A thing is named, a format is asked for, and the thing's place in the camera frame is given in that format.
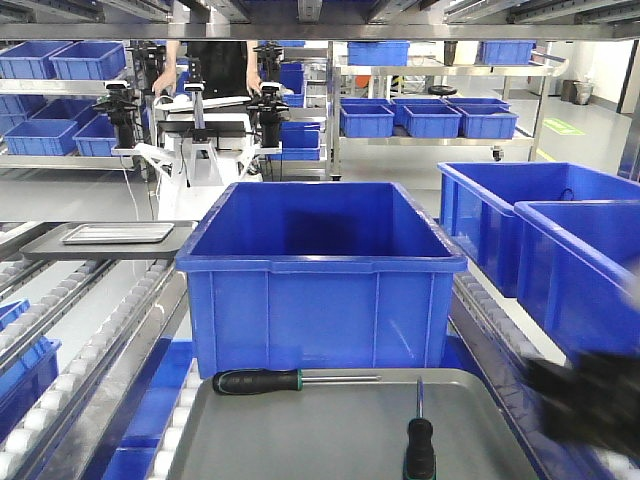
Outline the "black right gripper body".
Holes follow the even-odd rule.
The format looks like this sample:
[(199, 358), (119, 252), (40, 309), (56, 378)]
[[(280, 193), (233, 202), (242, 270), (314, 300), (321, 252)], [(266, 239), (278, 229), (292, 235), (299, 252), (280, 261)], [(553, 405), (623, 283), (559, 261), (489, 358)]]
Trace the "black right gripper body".
[(583, 352), (560, 366), (527, 358), (524, 383), (540, 396), (542, 433), (559, 443), (639, 451), (639, 358)]

